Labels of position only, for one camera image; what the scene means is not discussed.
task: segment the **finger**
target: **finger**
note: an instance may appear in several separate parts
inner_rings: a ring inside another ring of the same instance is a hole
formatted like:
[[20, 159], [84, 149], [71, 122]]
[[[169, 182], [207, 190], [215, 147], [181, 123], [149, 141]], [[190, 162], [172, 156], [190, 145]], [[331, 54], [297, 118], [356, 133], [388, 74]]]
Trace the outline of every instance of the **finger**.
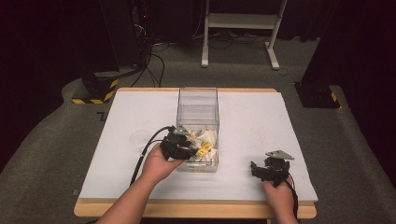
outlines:
[[264, 184], [264, 186], [274, 187], [274, 181], [264, 180], [262, 181], [262, 183]]
[[264, 181], [262, 182], [262, 184], [264, 185], [264, 189], [265, 189], [266, 191], [275, 189], [274, 186], [273, 186], [273, 184], [272, 184], [270, 181], [264, 180]]
[[161, 155], [163, 158], [163, 151], [161, 150], [160, 144], [156, 144], [151, 151], [148, 153], [148, 155]]
[[169, 161], [169, 163], [172, 163], [173, 165], [175, 165], [176, 167], [178, 167], [179, 165], [181, 165], [181, 163], [183, 163], [183, 160], [173, 160], [173, 161]]

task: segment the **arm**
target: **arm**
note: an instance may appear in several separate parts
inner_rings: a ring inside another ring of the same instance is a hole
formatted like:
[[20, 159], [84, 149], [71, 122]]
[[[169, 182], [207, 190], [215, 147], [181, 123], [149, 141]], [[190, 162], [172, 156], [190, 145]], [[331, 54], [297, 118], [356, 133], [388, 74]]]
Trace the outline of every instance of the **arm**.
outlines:
[[182, 160], [166, 161], [160, 145], [155, 145], [146, 157], [141, 176], [96, 223], [140, 223], [154, 187], [182, 162]]
[[285, 182], [274, 188], [269, 181], [263, 181], [264, 192], [268, 203], [274, 208], [277, 223], [295, 224], [298, 223], [293, 214], [293, 196], [291, 190]]

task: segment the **black curtain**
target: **black curtain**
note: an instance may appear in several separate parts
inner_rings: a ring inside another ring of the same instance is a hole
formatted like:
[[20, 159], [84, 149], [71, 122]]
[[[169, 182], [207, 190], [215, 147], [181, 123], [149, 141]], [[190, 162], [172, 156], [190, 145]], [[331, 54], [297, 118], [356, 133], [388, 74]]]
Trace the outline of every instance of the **black curtain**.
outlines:
[[396, 186], [396, 26], [391, 0], [340, 0], [302, 85], [340, 85], [371, 150]]
[[278, 38], [301, 41], [322, 37], [332, 18], [338, 0], [289, 0], [285, 9]]
[[0, 3], [0, 171], [40, 120], [64, 101], [62, 88], [81, 77], [59, 1]]

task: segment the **gray carpet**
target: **gray carpet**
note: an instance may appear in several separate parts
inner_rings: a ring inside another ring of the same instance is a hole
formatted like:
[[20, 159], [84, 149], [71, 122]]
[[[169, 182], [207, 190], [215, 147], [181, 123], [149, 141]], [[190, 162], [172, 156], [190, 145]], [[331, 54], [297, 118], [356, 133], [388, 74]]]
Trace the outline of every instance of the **gray carpet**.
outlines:
[[[343, 91], [332, 90], [340, 109], [301, 106], [293, 88], [300, 81], [318, 41], [277, 40], [281, 69], [272, 70], [262, 42], [235, 41], [227, 49], [210, 49], [209, 67], [201, 67], [201, 48], [172, 44], [154, 47], [165, 63], [164, 87], [275, 88], [282, 93], [319, 201], [318, 215], [301, 223], [396, 223], [396, 192], [368, 147]], [[211, 41], [216, 48], [223, 42]], [[150, 71], [159, 77], [160, 60]], [[137, 75], [124, 77], [131, 86]], [[74, 205], [104, 123], [98, 112], [107, 105], [73, 105], [79, 80], [66, 85], [64, 104], [43, 119], [24, 139], [0, 175], [0, 223], [86, 223]], [[136, 87], [152, 87], [146, 71]], [[200, 219], [144, 219], [142, 223], [203, 223]], [[260, 223], [260, 220], [217, 220], [217, 223]]]

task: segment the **white table surface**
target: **white table surface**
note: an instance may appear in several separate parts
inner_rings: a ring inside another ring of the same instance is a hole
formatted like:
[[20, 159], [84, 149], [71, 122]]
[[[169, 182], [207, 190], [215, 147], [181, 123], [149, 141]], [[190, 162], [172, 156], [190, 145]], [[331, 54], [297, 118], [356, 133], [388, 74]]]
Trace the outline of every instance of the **white table surface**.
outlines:
[[[316, 202], [304, 156], [280, 92], [219, 89], [219, 167], [216, 173], [174, 171], [150, 195], [160, 200], [263, 201], [250, 161], [263, 167], [265, 152], [283, 150], [290, 161], [299, 202]], [[129, 187], [140, 151], [134, 137], [149, 138], [175, 125], [178, 91], [119, 89], [92, 158], [79, 198], [117, 199]], [[156, 139], [163, 139], [167, 131]]]

